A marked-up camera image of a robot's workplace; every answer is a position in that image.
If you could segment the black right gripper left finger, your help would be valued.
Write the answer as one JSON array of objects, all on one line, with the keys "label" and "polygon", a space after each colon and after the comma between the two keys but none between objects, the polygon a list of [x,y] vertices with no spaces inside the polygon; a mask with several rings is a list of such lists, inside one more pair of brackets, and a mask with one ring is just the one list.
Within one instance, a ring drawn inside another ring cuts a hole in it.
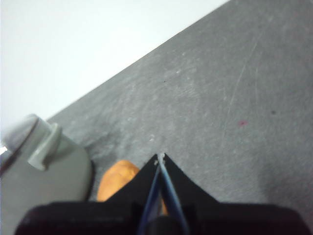
[{"label": "black right gripper left finger", "polygon": [[157,154],[153,155],[142,169],[122,189],[111,196],[108,203],[145,204],[152,186],[157,167]]}]

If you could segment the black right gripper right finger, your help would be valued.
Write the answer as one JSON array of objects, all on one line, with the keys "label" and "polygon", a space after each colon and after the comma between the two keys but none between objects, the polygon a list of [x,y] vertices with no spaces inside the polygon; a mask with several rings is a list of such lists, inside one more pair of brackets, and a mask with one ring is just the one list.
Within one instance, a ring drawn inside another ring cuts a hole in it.
[{"label": "black right gripper right finger", "polygon": [[166,153],[164,153],[163,160],[181,204],[219,203],[214,197],[195,184]]}]

